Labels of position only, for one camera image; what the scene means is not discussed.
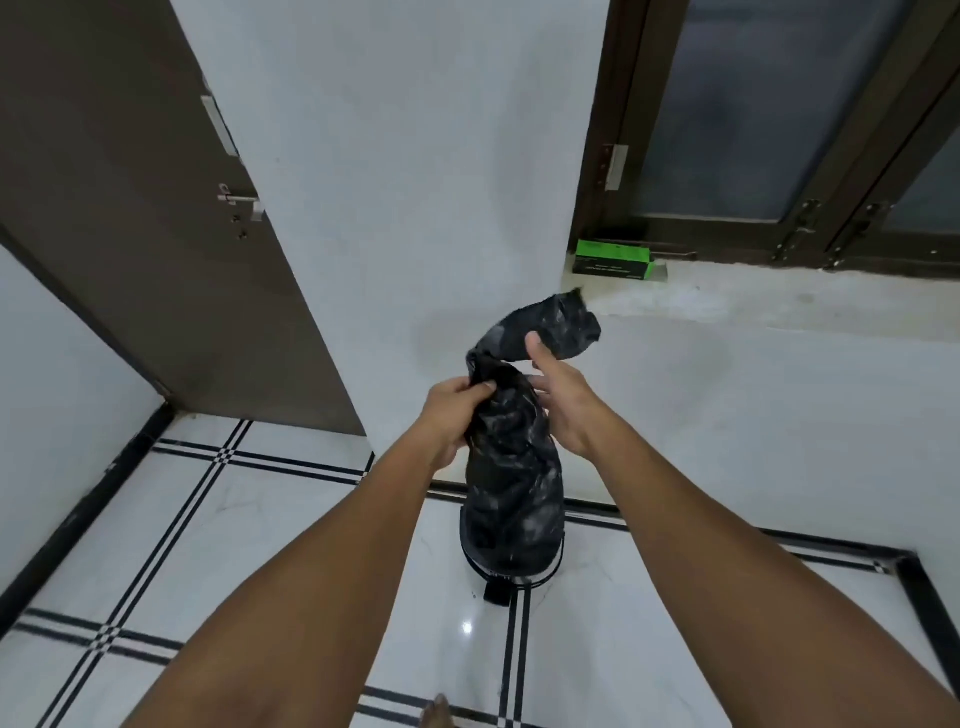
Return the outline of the brown framed glass window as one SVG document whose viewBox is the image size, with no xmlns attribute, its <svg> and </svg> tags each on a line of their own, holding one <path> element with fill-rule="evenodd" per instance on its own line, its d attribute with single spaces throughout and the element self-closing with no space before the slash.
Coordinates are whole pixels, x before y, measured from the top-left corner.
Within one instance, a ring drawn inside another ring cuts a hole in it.
<svg viewBox="0 0 960 728">
<path fill-rule="evenodd" d="M 960 280 L 960 0 L 609 0 L 580 239 Z"/>
</svg>

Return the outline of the person's right forearm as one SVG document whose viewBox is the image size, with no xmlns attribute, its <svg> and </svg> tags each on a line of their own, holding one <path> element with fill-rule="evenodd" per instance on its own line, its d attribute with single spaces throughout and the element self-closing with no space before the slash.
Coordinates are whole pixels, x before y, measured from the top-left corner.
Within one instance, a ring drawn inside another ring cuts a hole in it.
<svg viewBox="0 0 960 728">
<path fill-rule="evenodd" d="M 705 494 L 616 413 L 583 454 L 734 728 L 960 728 L 952 696 L 868 613 Z"/>
</svg>

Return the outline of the green and black box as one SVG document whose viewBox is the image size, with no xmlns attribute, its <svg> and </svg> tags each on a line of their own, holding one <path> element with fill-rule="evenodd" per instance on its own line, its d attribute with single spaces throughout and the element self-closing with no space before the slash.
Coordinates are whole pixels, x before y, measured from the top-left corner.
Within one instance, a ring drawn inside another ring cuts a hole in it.
<svg viewBox="0 0 960 728">
<path fill-rule="evenodd" d="M 580 239 L 574 251 L 571 273 L 646 281 L 653 266 L 651 252 L 646 247 Z"/>
</svg>

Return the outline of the person's left hand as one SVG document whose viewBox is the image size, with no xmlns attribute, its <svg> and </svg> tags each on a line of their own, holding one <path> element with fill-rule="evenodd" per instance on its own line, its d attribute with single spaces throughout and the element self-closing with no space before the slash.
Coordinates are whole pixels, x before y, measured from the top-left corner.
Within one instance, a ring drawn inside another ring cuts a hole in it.
<svg viewBox="0 0 960 728">
<path fill-rule="evenodd" d="M 466 443 L 466 433 L 479 405 L 458 404 L 454 394 L 454 377 L 435 384 L 428 392 L 421 413 L 411 427 L 417 441 L 429 455 L 434 473 L 449 467 Z"/>
</svg>

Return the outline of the silver door latch plate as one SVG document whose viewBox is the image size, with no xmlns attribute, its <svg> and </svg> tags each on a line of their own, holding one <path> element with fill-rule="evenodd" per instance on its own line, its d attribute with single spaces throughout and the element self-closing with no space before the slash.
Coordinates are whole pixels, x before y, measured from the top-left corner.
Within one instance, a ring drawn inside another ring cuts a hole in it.
<svg viewBox="0 0 960 728">
<path fill-rule="evenodd" d="M 234 159 L 239 159 L 239 152 L 234 143 L 233 136 L 222 116 L 216 100 L 209 94 L 203 94 L 199 98 L 204 110 L 208 115 L 214 132 L 222 144 L 223 151 L 228 156 L 233 157 Z"/>
</svg>

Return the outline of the person's left forearm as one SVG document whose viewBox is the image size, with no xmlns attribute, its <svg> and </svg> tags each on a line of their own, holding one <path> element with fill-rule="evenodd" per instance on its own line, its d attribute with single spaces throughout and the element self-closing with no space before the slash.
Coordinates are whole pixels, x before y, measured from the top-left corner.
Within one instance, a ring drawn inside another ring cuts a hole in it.
<svg viewBox="0 0 960 728">
<path fill-rule="evenodd" d="M 222 602 L 122 728 L 350 728 L 426 492 L 460 440 L 418 420 Z"/>
</svg>

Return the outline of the person's right hand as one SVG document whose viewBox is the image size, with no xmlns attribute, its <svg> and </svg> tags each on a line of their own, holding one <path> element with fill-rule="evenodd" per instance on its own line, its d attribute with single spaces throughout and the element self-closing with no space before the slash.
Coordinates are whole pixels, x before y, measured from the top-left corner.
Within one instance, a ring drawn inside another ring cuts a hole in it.
<svg viewBox="0 0 960 728">
<path fill-rule="evenodd" d="M 529 375 L 527 379 L 548 413 L 553 437 L 573 455 L 594 461 L 602 449 L 630 427 L 595 394 L 580 370 L 558 360 L 558 381 L 532 383 Z"/>
</svg>

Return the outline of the brown wooden door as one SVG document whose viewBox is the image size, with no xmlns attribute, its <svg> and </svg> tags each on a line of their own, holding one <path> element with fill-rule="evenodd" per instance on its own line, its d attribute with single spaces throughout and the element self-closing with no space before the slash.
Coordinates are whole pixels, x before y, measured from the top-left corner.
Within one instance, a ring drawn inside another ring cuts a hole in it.
<svg viewBox="0 0 960 728">
<path fill-rule="evenodd" d="M 0 0 L 0 230 L 178 408 L 365 435 L 204 94 L 171 0 Z"/>
</svg>

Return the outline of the black plastic garbage bag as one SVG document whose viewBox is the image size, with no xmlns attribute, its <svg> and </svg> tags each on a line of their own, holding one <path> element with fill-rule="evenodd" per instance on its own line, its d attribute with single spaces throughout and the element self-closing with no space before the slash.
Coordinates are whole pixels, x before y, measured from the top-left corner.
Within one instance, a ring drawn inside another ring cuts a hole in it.
<svg viewBox="0 0 960 728">
<path fill-rule="evenodd" d="M 463 553 L 503 577 L 548 569 L 566 539 L 565 492 L 548 415 L 527 374 L 525 336 L 535 332 L 559 360 L 598 342 L 602 328 L 575 288 L 511 312 L 466 353 L 472 384 L 495 382 L 465 433 Z"/>
</svg>

